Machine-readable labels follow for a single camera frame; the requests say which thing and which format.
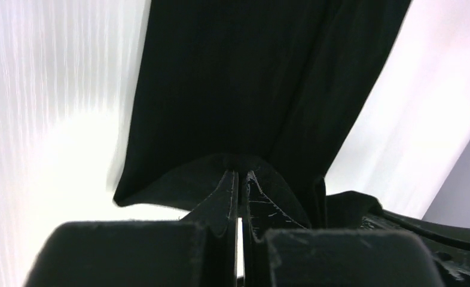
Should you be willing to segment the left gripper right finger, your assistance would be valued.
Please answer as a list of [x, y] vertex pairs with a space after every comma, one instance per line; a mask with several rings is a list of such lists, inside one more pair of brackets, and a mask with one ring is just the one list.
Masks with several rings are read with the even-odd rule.
[[242, 189], [246, 286], [443, 286], [429, 251], [399, 230], [311, 230], [263, 191]]

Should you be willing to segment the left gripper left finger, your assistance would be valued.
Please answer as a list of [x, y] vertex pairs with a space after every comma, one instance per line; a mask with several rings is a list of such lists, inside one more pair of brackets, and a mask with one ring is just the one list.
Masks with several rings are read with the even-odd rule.
[[236, 286], [238, 175], [179, 221], [85, 221], [58, 226], [27, 286]]

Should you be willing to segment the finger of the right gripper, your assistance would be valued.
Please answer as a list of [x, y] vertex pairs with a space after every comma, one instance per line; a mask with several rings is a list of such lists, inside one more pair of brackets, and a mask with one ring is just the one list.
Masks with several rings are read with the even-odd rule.
[[414, 233], [431, 252], [445, 286], [470, 286], [470, 228], [435, 224], [386, 210], [363, 217], [361, 228]]

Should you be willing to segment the black t shirt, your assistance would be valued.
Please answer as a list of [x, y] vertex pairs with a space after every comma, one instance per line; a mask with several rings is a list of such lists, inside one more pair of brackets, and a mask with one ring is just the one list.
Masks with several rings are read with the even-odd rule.
[[409, 1], [153, 1], [114, 201], [194, 209], [253, 172], [307, 228], [349, 228], [377, 199], [324, 177]]

